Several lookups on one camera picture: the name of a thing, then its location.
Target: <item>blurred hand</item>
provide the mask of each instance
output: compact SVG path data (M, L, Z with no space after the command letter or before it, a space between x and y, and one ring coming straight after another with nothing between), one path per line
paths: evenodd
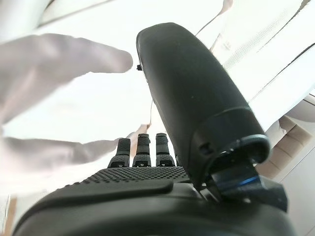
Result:
M88 72L123 73L132 66L128 52L67 35L27 36L0 45L0 127ZM0 135L1 189L18 192L51 177L58 169L95 161L116 147L117 140L88 144L19 140Z

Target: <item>dotted texture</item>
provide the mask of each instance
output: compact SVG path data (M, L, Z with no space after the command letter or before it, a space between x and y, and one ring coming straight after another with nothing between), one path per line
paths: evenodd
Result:
M149 155L142 155L142 154L138 154L134 157L133 161L150 161L150 156Z
M125 161L125 160L128 160L129 159L129 156L127 155L121 155L121 156L115 156L115 159L113 159L113 161Z
M149 179L169 179L174 182L189 181L183 167L129 167L104 169L81 183L138 182Z
M117 150L129 150L130 151L130 139L119 139Z

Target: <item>robotic hand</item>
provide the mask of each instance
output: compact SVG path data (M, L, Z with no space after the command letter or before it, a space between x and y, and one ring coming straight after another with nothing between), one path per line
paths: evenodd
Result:
M174 23L137 37L151 95L173 143L157 134L120 139L107 169L35 204L14 236L295 236L283 187L258 175L270 144L228 74L189 31Z

